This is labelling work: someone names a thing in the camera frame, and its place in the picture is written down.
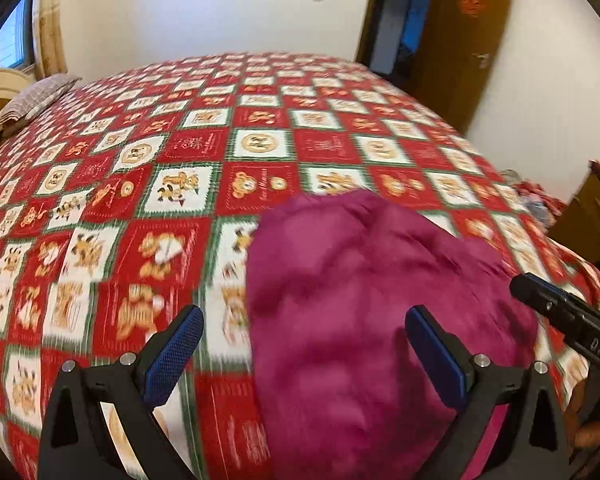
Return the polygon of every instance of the pink cloth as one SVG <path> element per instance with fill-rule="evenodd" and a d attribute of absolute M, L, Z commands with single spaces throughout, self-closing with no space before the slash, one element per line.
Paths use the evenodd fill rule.
<path fill-rule="evenodd" d="M 406 341 L 414 304 L 473 353 L 532 359 L 536 316 L 511 298 L 496 251 L 366 190 L 266 212 L 247 265 L 254 380 L 278 480 L 404 480 L 430 455 L 455 413 Z M 484 465 L 499 415 L 466 478 Z"/>

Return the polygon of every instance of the door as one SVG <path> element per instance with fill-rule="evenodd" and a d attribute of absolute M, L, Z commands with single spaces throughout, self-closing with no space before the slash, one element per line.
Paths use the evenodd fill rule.
<path fill-rule="evenodd" d="M 511 0 L 431 0 L 406 90 L 464 134 L 487 83 Z"/>

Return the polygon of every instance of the pillow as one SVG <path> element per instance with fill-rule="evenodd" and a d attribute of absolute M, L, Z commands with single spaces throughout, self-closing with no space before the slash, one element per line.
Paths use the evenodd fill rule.
<path fill-rule="evenodd" d="M 81 78 L 55 74 L 25 88 L 0 110 L 0 133 L 13 135 L 66 94 Z"/>

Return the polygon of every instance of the white wall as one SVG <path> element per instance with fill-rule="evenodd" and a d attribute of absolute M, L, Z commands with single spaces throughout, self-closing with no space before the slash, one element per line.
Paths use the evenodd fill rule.
<path fill-rule="evenodd" d="M 567 200 L 600 158 L 600 19 L 586 0 L 513 0 L 467 137 Z"/>
<path fill-rule="evenodd" d="M 353 59 L 367 0 L 61 0 L 69 70 L 85 81 L 227 51 Z"/>

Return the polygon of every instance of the red and white quilt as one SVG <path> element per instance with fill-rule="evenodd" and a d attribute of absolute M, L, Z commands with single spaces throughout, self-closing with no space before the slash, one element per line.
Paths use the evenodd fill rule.
<path fill-rule="evenodd" d="M 199 349 L 155 418 L 199 478 L 271 478 L 254 400 L 244 269 L 258 215 L 365 187 L 600 308 L 600 275 L 429 109 L 356 63 L 224 54 L 66 95 L 0 147 L 0 446 L 26 479 L 56 373 L 138 351 L 192 301 Z M 566 402 L 586 362 L 540 325 Z M 115 410 L 106 421 L 142 476 Z"/>

